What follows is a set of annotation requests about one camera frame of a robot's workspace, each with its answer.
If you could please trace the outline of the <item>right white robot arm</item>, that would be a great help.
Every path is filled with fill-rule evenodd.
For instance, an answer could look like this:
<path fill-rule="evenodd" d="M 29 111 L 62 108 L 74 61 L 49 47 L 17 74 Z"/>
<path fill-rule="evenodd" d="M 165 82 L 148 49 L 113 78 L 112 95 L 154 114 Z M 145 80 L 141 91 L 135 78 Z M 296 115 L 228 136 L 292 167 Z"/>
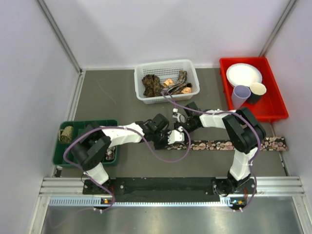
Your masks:
<path fill-rule="evenodd" d="M 233 163 L 227 178 L 217 182 L 215 190 L 222 195 L 239 193 L 245 188 L 246 182 L 252 175 L 254 158 L 260 151 L 266 132 L 247 107 L 238 110 L 221 111 L 197 108 L 194 102 L 184 107 L 186 117 L 173 110 L 176 119 L 174 128 L 183 128 L 191 133 L 199 128 L 225 129 L 234 148 Z"/>

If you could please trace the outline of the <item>white plastic basket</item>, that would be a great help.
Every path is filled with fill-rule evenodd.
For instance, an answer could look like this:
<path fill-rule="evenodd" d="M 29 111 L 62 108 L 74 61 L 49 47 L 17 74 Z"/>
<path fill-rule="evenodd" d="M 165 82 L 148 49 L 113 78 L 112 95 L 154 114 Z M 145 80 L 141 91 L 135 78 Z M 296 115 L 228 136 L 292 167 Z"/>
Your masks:
<path fill-rule="evenodd" d="M 173 95 L 173 99 L 175 101 L 191 99 L 194 95 L 199 93 L 200 86 L 195 67 L 189 59 L 151 62 L 137 66 L 134 71 L 136 97 L 139 100 L 143 101 L 145 104 L 156 104 L 165 102 L 166 99 L 163 96 L 146 97 L 143 94 L 145 91 L 145 87 L 143 85 L 142 79 L 146 75 L 156 75 L 157 77 L 160 78 L 161 84 L 168 79 L 171 79 L 172 81 L 177 81 L 179 71 L 181 70 L 187 72 L 186 81 L 192 85 L 191 87 L 192 92 L 188 94 Z"/>

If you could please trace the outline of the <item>pink floral dark tie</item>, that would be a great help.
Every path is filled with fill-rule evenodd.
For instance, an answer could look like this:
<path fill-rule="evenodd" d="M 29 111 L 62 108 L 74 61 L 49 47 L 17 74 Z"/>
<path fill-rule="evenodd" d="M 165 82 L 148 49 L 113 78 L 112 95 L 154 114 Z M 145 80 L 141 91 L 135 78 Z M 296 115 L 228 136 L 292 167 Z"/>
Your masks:
<path fill-rule="evenodd" d="M 174 143 L 173 145 L 165 147 L 167 150 L 186 150 L 188 143 Z M 192 140 L 191 150 L 208 150 L 208 151 L 232 151 L 234 145 L 229 140 Z M 262 140 L 261 151 L 288 151 L 288 146 L 284 136 L 266 137 Z"/>

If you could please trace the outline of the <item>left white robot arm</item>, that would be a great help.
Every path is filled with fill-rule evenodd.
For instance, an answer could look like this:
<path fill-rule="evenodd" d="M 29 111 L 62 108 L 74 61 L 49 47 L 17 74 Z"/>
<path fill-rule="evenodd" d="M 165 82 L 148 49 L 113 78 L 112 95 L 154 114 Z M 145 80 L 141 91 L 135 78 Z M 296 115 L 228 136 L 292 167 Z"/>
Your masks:
<path fill-rule="evenodd" d="M 111 182 L 102 161 L 107 150 L 127 143 L 153 142 L 162 146 L 167 143 L 169 121 L 157 114 L 147 121 L 136 121 L 125 126 L 100 126 L 89 124 L 69 146 L 79 167 L 94 180 L 99 193 L 109 191 Z"/>

